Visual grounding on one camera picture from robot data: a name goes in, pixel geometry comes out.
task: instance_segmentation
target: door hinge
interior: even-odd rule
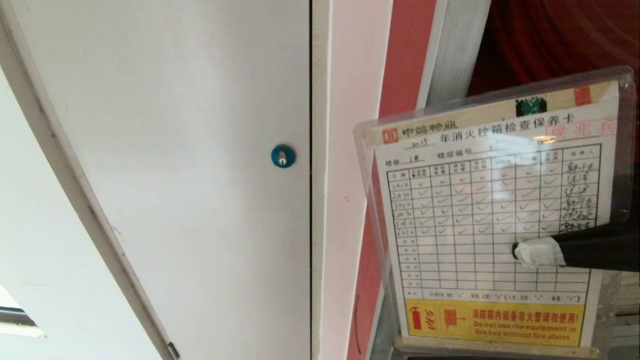
[[[180,354],[178,354],[178,350],[175,348],[173,343],[167,344],[166,348],[169,349],[171,356],[173,356],[173,360],[180,360]]]

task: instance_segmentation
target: grid table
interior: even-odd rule
[[[405,298],[433,289],[585,293],[590,270],[525,268],[511,246],[596,226],[600,153],[596,144],[387,172]]]

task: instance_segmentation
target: fire extinguisher icon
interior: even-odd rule
[[[422,330],[422,321],[420,320],[420,311],[417,307],[411,308],[411,318],[413,319],[413,328],[415,330]]]

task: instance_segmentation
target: yellow warning label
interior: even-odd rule
[[[539,345],[580,345],[584,305],[406,299],[409,335]]]

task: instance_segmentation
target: white cabinet door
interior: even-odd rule
[[[309,2],[2,4],[182,358],[307,359]]]

